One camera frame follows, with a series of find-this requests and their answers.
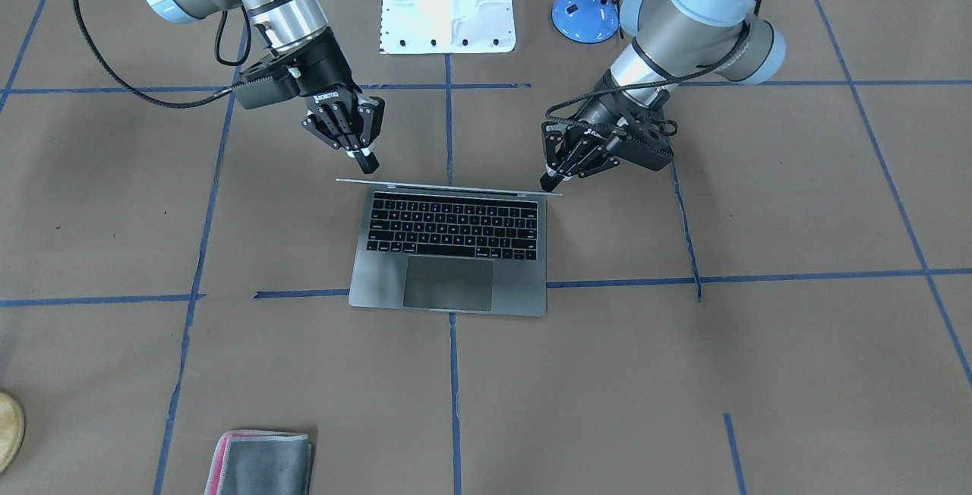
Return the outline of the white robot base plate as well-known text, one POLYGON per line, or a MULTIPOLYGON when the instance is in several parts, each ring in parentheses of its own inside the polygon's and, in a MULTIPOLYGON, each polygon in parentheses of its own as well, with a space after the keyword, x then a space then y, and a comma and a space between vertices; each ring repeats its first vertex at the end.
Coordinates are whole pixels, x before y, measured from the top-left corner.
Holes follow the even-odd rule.
POLYGON ((381 0, 385 55, 506 53, 515 49, 513 0, 381 0))

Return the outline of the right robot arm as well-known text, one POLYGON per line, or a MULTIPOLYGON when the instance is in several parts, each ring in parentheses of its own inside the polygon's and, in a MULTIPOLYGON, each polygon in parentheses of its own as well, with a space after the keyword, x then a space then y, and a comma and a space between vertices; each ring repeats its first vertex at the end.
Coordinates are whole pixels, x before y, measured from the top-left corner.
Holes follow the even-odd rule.
POLYGON ((384 101, 362 93, 318 0, 147 0, 172 22, 203 20, 243 8, 267 55, 243 70, 232 91, 246 109, 299 97, 307 115, 302 127, 336 150, 357 159, 371 174, 379 162, 371 152, 380 134, 384 101))

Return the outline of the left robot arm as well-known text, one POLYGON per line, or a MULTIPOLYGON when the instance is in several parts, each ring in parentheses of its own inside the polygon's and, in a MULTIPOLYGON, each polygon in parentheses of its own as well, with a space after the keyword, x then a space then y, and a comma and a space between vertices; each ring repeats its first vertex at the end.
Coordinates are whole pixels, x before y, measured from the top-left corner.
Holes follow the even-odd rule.
POLYGON ((542 130, 546 164, 539 184, 586 178, 621 162, 652 171, 674 158, 677 124, 663 116, 674 88, 715 73, 734 84, 762 84, 780 69, 787 42, 758 15, 762 0, 624 0, 629 45, 590 93, 574 98, 569 118, 548 109, 542 130))

